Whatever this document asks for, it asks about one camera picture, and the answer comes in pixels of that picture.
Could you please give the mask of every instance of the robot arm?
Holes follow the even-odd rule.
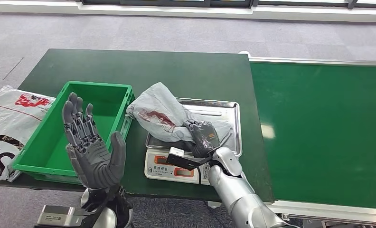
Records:
[[[231,215],[237,228],[277,228],[286,223],[275,215],[248,183],[233,152],[222,147],[215,151],[209,182]]]
[[[255,193],[234,153],[227,147],[219,147],[219,139],[211,123],[190,121],[187,128],[197,145],[195,154],[200,154],[200,157],[188,158],[181,150],[170,150],[167,163],[192,170],[209,162],[209,182],[237,228],[279,228],[287,225]]]

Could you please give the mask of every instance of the scale display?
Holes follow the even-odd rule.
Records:
[[[199,184],[199,173],[196,169],[189,171],[167,164],[167,154],[163,150],[148,149],[145,162],[145,176],[147,178]],[[209,164],[206,163],[199,169],[202,174],[201,184],[210,185],[208,181]]]

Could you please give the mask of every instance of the stainless steel tray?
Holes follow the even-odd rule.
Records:
[[[228,147],[237,157],[242,154],[241,146],[241,125],[240,125],[240,105],[229,101],[211,101],[177,98],[186,109],[193,113],[206,115],[208,118],[229,122],[233,127],[233,132],[228,139]],[[177,147],[189,151],[184,142],[163,142],[148,134],[146,147],[149,149],[169,149]]]

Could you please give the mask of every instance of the plastic bag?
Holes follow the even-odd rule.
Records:
[[[126,113],[136,118],[155,138],[165,142],[193,142],[191,133],[183,126],[187,119],[211,122],[220,140],[226,138],[232,130],[232,126],[227,122],[211,120],[204,115],[190,112],[161,82],[145,90],[128,106]]]
[[[20,175],[12,163],[54,101],[8,85],[0,90],[0,181],[12,182]]]

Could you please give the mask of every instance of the green table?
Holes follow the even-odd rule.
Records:
[[[275,200],[376,208],[376,62],[250,60]]]
[[[176,96],[237,101],[244,151],[240,162],[264,201],[376,208],[376,62],[248,61],[235,54],[53,49],[20,89],[55,96],[67,80],[131,84],[135,95],[162,81]],[[254,88],[267,162],[257,135]],[[146,179],[145,137],[135,122],[122,180],[128,191],[216,198],[207,186]],[[14,184],[48,186],[25,177]]]
[[[273,202],[251,69],[246,55],[50,49],[19,89],[56,96],[69,80],[132,85],[135,96],[162,82],[176,97],[240,104],[240,161],[260,197]],[[147,179],[147,131],[135,121],[126,143],[122,185],[129,194],[219,200],[211,186]]]

